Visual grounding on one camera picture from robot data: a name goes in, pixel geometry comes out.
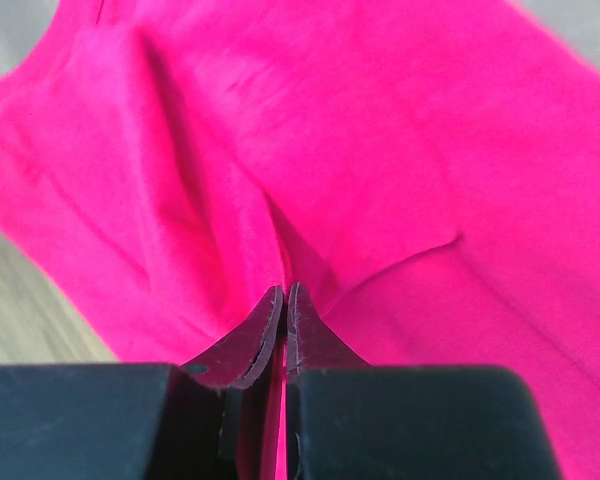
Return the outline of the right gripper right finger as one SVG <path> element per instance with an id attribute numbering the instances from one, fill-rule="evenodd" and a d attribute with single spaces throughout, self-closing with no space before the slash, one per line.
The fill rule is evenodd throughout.
<path id="1" fill-rule="evenodd" d="M 320 318 L 302 284 L 287 302 L 291 479 L 558 479 L 522 379 L 492 366 L 374 367 Z"/>

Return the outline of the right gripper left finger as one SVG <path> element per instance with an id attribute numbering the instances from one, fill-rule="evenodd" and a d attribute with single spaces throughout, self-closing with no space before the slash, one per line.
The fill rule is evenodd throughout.
<path id="1" fill-rule="evenodd" d="M 280 287 L 182 365 L 0 365 L 0 479 L 271 479 Z"/>

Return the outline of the red t shirt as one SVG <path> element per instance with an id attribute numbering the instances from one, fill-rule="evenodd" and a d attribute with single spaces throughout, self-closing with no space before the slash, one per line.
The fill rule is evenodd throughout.
<path id="1" fill-rule="evenodd" d="M 0 230 L 122 360 L 300 282 L 368 361 L 516 371 L 600 479 L 600 74 L 506 1 L 63 1 Z"/>

